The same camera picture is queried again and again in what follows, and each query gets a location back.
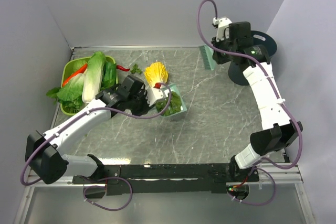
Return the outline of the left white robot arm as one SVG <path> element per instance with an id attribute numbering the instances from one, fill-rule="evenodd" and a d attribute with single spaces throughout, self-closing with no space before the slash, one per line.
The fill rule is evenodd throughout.
<path id="1" fill-rule="evenodd" d="M 119 111 L 130 110 L 139 118 L 153 108 L 161 93 L 133 76 L 127 76 L 121 84 L 101 91 L 95 99 L 66 122 L 45 133 L 29 134 L 26 143 L 25 162 L 45 184 L 52 184 L 63 176 L 84 176 L 98 183 L 104 176 L 102 162 L 88 154 L 71 156 L 66 150 L 102 122 L 110 120 Z"/>

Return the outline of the white green napa cabbage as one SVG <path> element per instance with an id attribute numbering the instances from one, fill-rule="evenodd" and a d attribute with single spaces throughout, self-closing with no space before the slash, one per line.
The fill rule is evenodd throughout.
<path id="1" fill-rule="evenodd" d="M 91 102 L 100 90 L 105 61 L 106 56 L 101 51 L 95 52 L 88 60 L 82 92 L 82 101 L 85 104 Z"/>

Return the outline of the teal hand brush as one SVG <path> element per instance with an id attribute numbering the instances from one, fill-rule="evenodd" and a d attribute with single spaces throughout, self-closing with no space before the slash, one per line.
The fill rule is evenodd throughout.
<path id="1" fill-rule="evenodd" d="M 204 68 L 211 71 L 215 70 L 217 63 L 213 59 L 213 49 L 207 45 L 202 45 L 199 46 L 199 50 L 203 58 Z"/>

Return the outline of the teal dustpan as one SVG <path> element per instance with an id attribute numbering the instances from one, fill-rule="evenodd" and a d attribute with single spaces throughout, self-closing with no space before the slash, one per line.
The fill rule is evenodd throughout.
<path id="1" fill-rule="evenodd" d="M 186 105 L 181 97 L 181 94 L 177 88 L 176 84 L 170 84 L 169 88 L 172 91 L 172 98 L 169 107 L 161 114 L 164 117 L 176 116 L 183 112 L 187 111 Z M 155 108 L 157 112 L 161 112 L 163 108 L 166 106 L 168 101 L 168 96 L 170 94 L 167 88 L 162 89 L 166 95 L 166 99 L 163 101 L 159 101 L 155 104 Z"/>

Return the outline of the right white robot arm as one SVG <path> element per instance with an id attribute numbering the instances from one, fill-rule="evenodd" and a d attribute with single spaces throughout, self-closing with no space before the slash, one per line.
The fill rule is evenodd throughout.
<path id="1" fill-rule="evenodd" d="M 260 31 L 253 31 L 249 22 L 233 23 L 229 18 L 214 18 L 217 29 L 212 45 L 217 64 L 236 65 L 251 87 L 261 116 L 262 131 L 250 135 L 250 143 L 230 160 L 229 175 L 243 180 L 254 165 L 269 154 L 299 141 L 296 164 L 302 152 L 302 124 L 293 119 L 285 106 L 272 72 L 271 57 L 277 51 L 275 40 Z"/>

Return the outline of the green scrap table centre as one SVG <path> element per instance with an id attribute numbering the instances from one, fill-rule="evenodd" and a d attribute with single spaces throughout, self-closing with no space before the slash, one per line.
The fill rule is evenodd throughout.
<path id="1" fill-rule="evenodd" d="M 168 98 L 161 102 L 157 102 L 155 104 L 155 108 L 158 112 L 161 112 L 163 108 L 166 106 Z M 162 113 L 162 116 L 170 116 L 177 114 L 182 111 L 182 100 L 180 96 L 176 92 L 172 92 L 171 102 L 168 108 Z"/>

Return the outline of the orange carrot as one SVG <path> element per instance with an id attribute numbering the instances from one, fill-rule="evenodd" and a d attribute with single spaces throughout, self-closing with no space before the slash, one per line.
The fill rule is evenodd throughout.
<path id="1" fill-rule="evenodd" d="M 88 67 L 88 64 L 84 64 L 78 70 L 76 70 L 73 74 L 71 74 L 63 83 L 62 87 L 64 87 L 73 77 L 77 76 L 80 73 L 84 73 Z"/>

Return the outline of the yellow napa cabbage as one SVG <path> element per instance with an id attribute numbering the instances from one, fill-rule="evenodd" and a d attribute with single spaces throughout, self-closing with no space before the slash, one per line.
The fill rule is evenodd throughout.
<path id="1" fill-rule="evenodd" d="M 163 63 L 155 62 L 146 67 L 144 76 L 149 86 L 155 87 L 157 83 L 167 83 L 169 74 Z"/>

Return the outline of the dark grey waste bin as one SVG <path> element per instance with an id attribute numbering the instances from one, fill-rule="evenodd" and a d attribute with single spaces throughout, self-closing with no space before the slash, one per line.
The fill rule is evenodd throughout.
<path id="1" fill-rule="evenodd" d="M 254 45 L 265 46 L 270 56 L 270 59 L 271 59 L 277 51 L 276 41 L 271 36 L 269 36 L 267 33 L 263 33 L 257 30 L 252 30 L 251 35 L 253 36 Z M 231 62 L 229 65 L 228 76 L 231 79 L 231 81 L 237 85 L 240 85 L 240 86 L 249 85 L 247 79 L 243 75 L 243 71 L 234 62 Z"/>

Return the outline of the green lettuce leaf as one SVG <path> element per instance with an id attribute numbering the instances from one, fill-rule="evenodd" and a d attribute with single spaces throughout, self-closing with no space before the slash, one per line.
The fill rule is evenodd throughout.
<path id="1" fill-rule="evenodd" d="M 68 113 L 77 113 L 83 106 L 82 92 L 85 75 L 73 77 L 64 87 L 55 87 L 47 91 L 46 96 L 59 102 Z"/>

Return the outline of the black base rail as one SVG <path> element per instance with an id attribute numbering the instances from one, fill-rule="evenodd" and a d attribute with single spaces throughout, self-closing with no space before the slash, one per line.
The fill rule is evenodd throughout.
<path id="1" fill-rule="evenodd" d="M 140 193 L 227 193 L 227 186 L 258 182 L 259 175 L 252 168 L 239 169 L 231 163 L 209 164 L 151 164 L 106 165 L 98 176 L 75 176 L 75 185 L 98 185 L 107 190 L 108 196 L 127 194 L 132 188 Z"/>

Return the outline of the green scrap near cabbage top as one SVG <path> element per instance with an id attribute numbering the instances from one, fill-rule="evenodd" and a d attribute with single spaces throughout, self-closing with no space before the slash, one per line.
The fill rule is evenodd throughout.
<path id="1" fill-rule="evenodd" d="M 130 72 L 132 74 L 141 74 L 142 73 L 142 70 L 139 68 L 139 66 L 135 63 L 133 66 L 132 66 L 132 69 L 130 70 Z"/>

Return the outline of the green plastic basket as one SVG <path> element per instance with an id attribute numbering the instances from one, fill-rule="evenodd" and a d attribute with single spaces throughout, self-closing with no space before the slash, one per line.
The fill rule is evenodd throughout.
<path id="1" fill-rule="evenodd" d="M 103 52 L 68 62 L 63 70 L 56 99 L 66 115 L 78 113 L 103 89 L 118 83 L 117 63 Z"/>

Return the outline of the red chili pepper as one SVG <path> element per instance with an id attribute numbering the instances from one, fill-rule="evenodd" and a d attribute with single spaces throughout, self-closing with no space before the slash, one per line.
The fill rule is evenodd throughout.
<path id="1" fill-rule="evenodd" d="M 125 67 L 123 67 L 123 66 L 121 66 L 121 65 L 116 65 L 116 68 L 117 68 L 118 70 L 121 70 L 121 71 L 124 71 L 124 72 L 128 72 L 128 71 L 130 71 L 130 68 L 125 68 Z"/>

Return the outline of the bok choy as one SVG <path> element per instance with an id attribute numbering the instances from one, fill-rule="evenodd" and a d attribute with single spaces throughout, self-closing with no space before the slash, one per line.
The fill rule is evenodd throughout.
<path id="1" fill-rule="evenodd" d="M 104 64 L 100 90 L 104 90 L 115 85 L 116 76 L 117 76 L 116 64 L 106 61 Z"/>

